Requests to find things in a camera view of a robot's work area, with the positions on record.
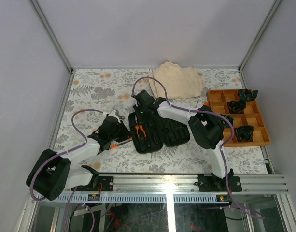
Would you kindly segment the dark green tool case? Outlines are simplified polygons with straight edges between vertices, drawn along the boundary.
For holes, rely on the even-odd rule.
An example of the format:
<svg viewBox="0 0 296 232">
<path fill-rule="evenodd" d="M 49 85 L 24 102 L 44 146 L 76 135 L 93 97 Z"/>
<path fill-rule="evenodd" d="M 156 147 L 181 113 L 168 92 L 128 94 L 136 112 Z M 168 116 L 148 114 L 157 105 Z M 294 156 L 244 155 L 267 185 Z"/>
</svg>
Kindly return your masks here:
<svg viewBox="0 0 296 232">
<path fill-rule="evenodd" d="M 164 145 L 176 147 L 183 145 L 190 140 L 188 127 L 178 121 L 162 118 L 159 121 L 138 121 L 135 110 L 128 116 L 128 122 L 132 141 L 135 149 L 140 154 L 147 154 L 159 151 Z M 136 135 L 135 126 L 142 124 L 147 139 L 139 140 Z"/>
</svg>

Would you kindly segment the orange black needle-nose pliers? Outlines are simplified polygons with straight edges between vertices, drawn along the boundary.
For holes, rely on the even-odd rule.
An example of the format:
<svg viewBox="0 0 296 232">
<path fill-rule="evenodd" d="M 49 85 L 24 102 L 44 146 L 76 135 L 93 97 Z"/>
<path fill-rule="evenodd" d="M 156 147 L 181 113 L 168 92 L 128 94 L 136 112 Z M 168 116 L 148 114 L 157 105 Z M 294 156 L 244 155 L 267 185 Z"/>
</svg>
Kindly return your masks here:
<svg viewBox="0 0 296 232">
<path fill-rule="evenodd" d="M 146 135 L 146 132 L 145 132 L 142 124 L 137 124 L 135 126 L 135 131 L 136 131 L 137 138 L 139 140 L 146 140 L 147 139 L 147 135 Z"/>
</svg>

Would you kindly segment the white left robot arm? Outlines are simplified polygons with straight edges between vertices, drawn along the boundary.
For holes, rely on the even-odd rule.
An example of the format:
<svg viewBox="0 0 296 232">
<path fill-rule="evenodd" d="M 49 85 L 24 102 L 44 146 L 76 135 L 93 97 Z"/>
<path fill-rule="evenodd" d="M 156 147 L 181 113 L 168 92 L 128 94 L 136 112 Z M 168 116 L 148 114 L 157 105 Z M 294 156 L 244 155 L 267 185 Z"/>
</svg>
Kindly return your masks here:
<svg viewBox="0 0 296 232">
<path fill-rule="evenodd" d="M 122 120 L 106 116 L 102 125 L 78 148 L 61 155 L 51 149 L 44 150 L 27 177 L 26 185 L 50 201 L 65 189 L 95 190 L 99 186 L 98 172 L 88 165 L 78 167 L 77 164 L 109 150 L 113 141 L 120 143 L 130 138 L 131 132 Z"/>
</svg>

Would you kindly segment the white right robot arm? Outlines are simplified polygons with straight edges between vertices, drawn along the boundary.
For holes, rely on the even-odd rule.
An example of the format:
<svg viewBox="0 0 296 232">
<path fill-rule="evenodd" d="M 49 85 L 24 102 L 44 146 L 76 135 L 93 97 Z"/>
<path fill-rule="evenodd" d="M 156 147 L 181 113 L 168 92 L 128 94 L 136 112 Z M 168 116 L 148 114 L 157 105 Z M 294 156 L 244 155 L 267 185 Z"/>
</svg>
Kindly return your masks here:
<svg viewBox="0 0 296 232">
<path fill-rule="evenodd" d="M 222 191 L 230 186 L 233 170 L 228 166 L 224 152 L 224 127 L 220 122 L 223 116 L 206 105 L 199 109 L 186 109 L 165 98 L 155 99 L 145 90 L 132 94 L 132 97 L 142 107 L 139 112 L 141 118 L 170 119 L 188 126 L 196 143 L 208 152 L 215 176 L 214 187 Z"/>
</svg>

